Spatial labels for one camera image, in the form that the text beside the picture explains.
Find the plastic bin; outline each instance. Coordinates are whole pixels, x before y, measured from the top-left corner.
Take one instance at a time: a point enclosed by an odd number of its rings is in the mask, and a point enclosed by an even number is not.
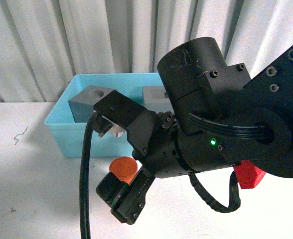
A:
[[[83,135],[86,123],[75,123],[68,101],[89,85],[117,89],[120,93],[144,105],[143,86],[162,86],[158,73],[127,74],[83,74],[76,75],[53,107],[45,125],[51,131],[62,154],[67,158],[81,157]],[[125,133],[119,138],[107,133],[98,138],[93,133],[91,142],[92,157],[131,156],[133,148],[127,142]]]

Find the white table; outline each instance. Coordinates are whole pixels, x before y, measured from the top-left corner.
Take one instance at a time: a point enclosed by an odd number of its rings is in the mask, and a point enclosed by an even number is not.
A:
[[[0,103],[0,239],[80,238],[80,159],[64,158],[43,124],[53,105]],[[293,179],[269,174],[255,189],[240,191],[242,206],[230,214],[211,210],[187,176],[156,179],[137,222],[120,224],[95,193],[112,160],[91,160],[92,238],[293,239]],[[224,204],[231,171],[198,175]]]

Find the gray metal block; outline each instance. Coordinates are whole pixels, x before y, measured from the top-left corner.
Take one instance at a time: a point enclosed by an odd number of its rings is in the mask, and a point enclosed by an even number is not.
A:
[[[156,113],[174,112],[164,86],[144,86],[143,100],[149,111],[155,111]]]
[[[69,100],[69,106],[75,123],[86,123],[93,113],[93,105],[115,89],[88,86]]]

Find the orange disc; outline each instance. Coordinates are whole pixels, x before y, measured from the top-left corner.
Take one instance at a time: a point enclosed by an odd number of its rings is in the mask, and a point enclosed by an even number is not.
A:
[[[120,157],[112,161],[109,166],[112,172],[120,181],[131,183],[138,171],[137,162],[130,157]]]

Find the curtain fold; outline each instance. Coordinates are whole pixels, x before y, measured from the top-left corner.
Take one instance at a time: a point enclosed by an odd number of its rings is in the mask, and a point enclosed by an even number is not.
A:
[[[0,0],[0,102],[57,101],[75,74],[153,72],[203,36],[253,77],[293,44],[293,1]]]

